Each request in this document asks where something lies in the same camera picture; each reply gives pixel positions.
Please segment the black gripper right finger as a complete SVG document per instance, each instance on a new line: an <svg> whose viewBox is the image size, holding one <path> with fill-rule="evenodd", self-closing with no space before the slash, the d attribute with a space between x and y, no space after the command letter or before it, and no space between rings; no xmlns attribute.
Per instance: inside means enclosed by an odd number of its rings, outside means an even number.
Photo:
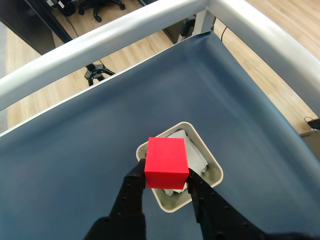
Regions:
<svg viewBox="0 0 320 240"><path fill-rule="evenodd" d="M192 169L186 180L204 240L318 240L308 233L266 233L250 222Z"/></svg>

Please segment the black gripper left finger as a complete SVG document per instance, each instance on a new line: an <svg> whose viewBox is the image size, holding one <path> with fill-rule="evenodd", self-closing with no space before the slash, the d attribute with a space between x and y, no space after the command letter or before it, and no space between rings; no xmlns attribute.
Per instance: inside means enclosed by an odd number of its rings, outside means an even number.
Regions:
<svg viewBox="0 0 320 240"><path fill-rule="evenodd" d="M146 160L138 164L123 178L117 198L108 216L94 222L86 240L145 240L146 219L142 199L146 187Z"/></svg>

